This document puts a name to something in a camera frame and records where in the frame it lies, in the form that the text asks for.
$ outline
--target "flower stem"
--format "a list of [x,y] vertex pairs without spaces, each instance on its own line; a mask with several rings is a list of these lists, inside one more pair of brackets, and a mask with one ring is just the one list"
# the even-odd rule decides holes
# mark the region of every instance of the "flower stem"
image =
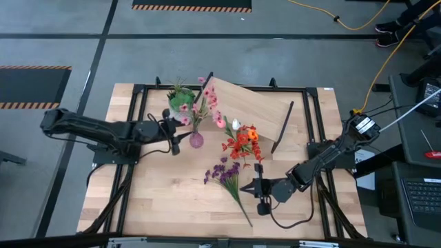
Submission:
[[243,214],[244,214],[245,217],[247,218],[248,223],[249,223],[249,226],[250,226],[250,227],[253,227],[253,224],[251,224],[251,221],[249,220],[247,213],[246,213],[245,210],[243,209],[243,206],[242,206],[242,203],[240,202],[240,200],[237,200],[237,203],[239,204],[240,209],[242,210]]

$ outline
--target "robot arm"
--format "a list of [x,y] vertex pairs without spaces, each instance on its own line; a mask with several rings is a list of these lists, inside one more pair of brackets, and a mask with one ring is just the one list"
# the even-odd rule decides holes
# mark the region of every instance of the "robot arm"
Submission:
[[66,109],[49,110],[45,113],[40,128],[47,136],[74,134],[107,147],[109,152],[129,156],[141,145],[170,140],[172,153],[179,153],[179,141],[186,135],[174,137],[176,123],[169,118],[149,121],[117,121],[109,123],[80,116]]

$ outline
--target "keyboard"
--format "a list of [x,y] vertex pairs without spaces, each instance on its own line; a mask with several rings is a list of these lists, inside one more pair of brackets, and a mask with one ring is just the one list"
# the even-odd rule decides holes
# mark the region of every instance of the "keyboard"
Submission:
[[441,231],[441,179],[403,178],[402,184],[413,223]]

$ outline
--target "floor mat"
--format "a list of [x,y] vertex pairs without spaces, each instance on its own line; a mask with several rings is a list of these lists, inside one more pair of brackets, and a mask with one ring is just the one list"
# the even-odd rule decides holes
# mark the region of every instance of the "floor mat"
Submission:
[[70,66],[0,65],[0,109],[58,107]]
[[252,6],[251,0],[133,0],[132,9],[250,13]]

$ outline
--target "gray floor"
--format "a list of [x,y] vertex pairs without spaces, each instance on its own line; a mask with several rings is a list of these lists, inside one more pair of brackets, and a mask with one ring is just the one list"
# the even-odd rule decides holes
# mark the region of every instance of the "gray floor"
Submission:
[[[0,34],[101,33],[111,2],[3,0]],[[339,14],[350,26],[369,20],[381,6],[344,0],[314,0],[310,4]],[[130,6],[130,0],[119,1],[111,34],[373,34],[372,27],[358,33],[347,31],[323,13],[283,0],[254,0],[251,14],[146,12],[131,10]],[[391,4],[378,21],[392,20],[404,9],[403,4]],[[0,39],[0,65],[72,66],[61,107],[75,110],[98,42]],[[105,117],[115,83],[153,83],[155,76],[195,81],[213,71],[222,79],[249,85],[267,85],[275,77],[279,85],[334,87],[340,115],[345,119],[349,110],[362,105],[372,79],[391,51],[375,47],[372,40],[108,39],[85,115]],[[378,82],[387,83],[388,74],[414,70],[426,52],[423,43],[404,44]],[[368,109],[388,99],[388,94],[373,93]],[[25,167],[9,163],[0,166],[0,240],[34,235],[54,177],[63,143],[40,133],[42,114],[41,110],[0,110],[0,150],[28,160]],[[390,112],[376,117],[376,121],[385,125],[394,117]],[[391,128],[373,146],[387,149],[399,142],[398,129]],[[92,155],[84,145],[74,146],[49,236],[75,232]],[[369,236],[391,242],[390,233],[396,231],[394,221],[380,216],[376,207],[362,207]]]

